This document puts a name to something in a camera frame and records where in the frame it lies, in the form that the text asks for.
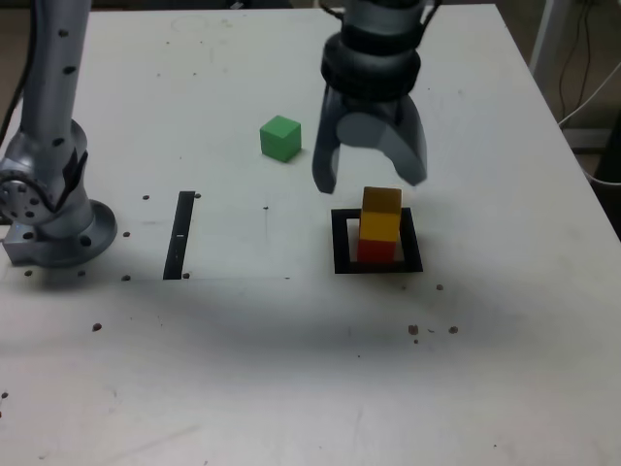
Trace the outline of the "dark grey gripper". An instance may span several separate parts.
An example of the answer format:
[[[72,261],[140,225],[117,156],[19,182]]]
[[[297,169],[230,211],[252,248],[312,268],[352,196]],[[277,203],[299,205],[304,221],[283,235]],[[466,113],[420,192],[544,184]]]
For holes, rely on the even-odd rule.
[[[313,180],[322,193],[335,190],[341,143],[380,151],[409,185],[427,179],[425,134],[408,95],[394,101],[367,101],[349,97],[327,84],[311,164]]]

